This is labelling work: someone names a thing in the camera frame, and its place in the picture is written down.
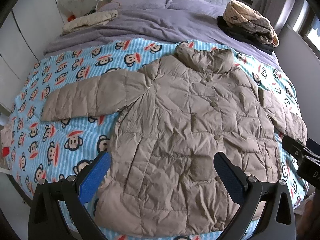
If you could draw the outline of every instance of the purple bedsheet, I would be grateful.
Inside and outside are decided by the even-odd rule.
[[[278,68],[276,55],[268,55],[247,43],[239,42],[220,30],[217,19],[185,10],[148,9],[125,10],[105,26],[89,27],[51,42],[44,51],[46,57],[63,51],[105,45],[116,40],[145,38],[152,41],[177,43],[186,40],[225,44],[238,52],[254,56],[258,61]]]

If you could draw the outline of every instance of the folded black garment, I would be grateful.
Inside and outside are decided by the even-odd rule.
[[[251,44],[255,46],[257,49],[271,55],[273,52],[273,46],[272,44],[263,44],[259,42],[254,34],[246,32],[243,28],[238,27],[238,26],[233,26],[229,27],[226,21],[222,16],[218,16],[217,18],[218,21],[218,27],[223,30],[223,32],[228,35],[229,37],[240,41],[240,42],[245,42],[248,44]]]

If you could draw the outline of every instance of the jacket sleeve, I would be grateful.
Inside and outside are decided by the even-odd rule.
[[[307,127],[304,121],[282,105],[276,96],[267,90],[258,88],[259,100],[276,129],[302,143],[307,141]]]
[[[41,120],[58,121],[121,111],[149,89],[158,68],[159,60],[155,60],[137,72],[115,70],[68,84],[48,96]]]

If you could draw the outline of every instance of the quilted jacket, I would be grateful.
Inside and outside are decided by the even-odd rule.
[[[260,181],[280,178],[274,127],[302,142],[302,119],[235,66],[231,50],[178,46],[137,72],[116,70],[49,95],[43,121],[121,111],[97,225],[144,237],[223,230],[235,214],[213,167],[224,152]],[[262,208],[256,212],[261,215]]]

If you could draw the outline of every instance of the screw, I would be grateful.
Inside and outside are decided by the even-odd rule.
[[[279,183],[280,183],[282,186],[284,186],[284,185],[286,184],[286,182],[285,182],[284,179],[280,179],[280,180],[279,180]]]
[[[70,175],[70,176],[67,177],[67,180],[70,181],[70,182],[71,181],[75,181],[76,180],[76,176],[75,175]]]
[[[250,182],[257,182],[257,178],[255,176],[250,176],[249,181]]]
[[[45,179],[39,179],[39,181],[38,181],[38,184],[39,185],[42,185],[42,184],[44,184],[45,183]]]

